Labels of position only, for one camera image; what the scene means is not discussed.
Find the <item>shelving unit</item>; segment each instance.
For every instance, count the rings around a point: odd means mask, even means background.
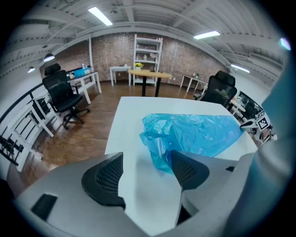
[[[142,47],[145,47],[145,45],[154,45],[155,49],[145,49]],[[137,34],[135,34],[135,44],[134,44],[134,65],[136,62],[143,63],[144,65],[146,63],[149,64],[154,64],[154,70],[156,72],[159,71],[159,65],[160,65],[160,57],[161,57],[161,50],[162,50],[162,38],[160,39],[149,39],[149,38],[142,38],[142,37],[137,37]],[[137,54],[147,54],[148,56],[150,53],[157,54],[157,57],[152,60],[143,60],[143,59],[137,59]],[[135,78],[135,75],[133,75],[133,84],[135,83],[143,83],[142,78]],[[154,84],[156,86],[157,83],[157,78],[147,78],[146,83],[148,84]]]

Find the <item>ceiling light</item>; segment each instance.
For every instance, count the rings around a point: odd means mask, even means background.
[[[34,70],[35,70],[34,67],[29,67],[29,69],[28,69],[28,73],[30,73],[30,72],[32,72],[32,71],[34,71]]]
[[[44,62],[48,62],[50,60],[53,60],[55,58],[55,56],[53,56],[53,54],[47,54],[44,58]]]
[[[281,38],[280,39],[281,45],[287,49],[287,50],[291,50],[291,46],[289,44],[289,42],[285,39],[285,38]]]
[[[106,26],[112,25],[112,22],[96,6],[90,8],[88,11],[99,18]]]
[[[247,73],[250,73],[250,71],[249,70],[247,70],[247,69],[244,69],[244,68],[241,68],[241,67],[239,67],[239,66],[236,66],[236,65],[231,65],[233,68],[235,68],[235,69],[240,69],[240,70],[242,70],[242,71],[244,71],[244,72],[247,72]]]
[[[195,39],[203,39],[203,38],[212,37],[212,36],[218,36],[218,35],[220,35],[219,32],[217,32],[217,31],[211,31],[211,32],[207,32],[207,33],[204,33],[204,34],[196,35],[194,38]]]

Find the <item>plastic bag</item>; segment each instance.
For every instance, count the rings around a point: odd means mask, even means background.
[[[140,138],[150,151],[154,166],[172,172],[171,150],[215,157],[243,133],[233,116],[149,114],[143,118]]]

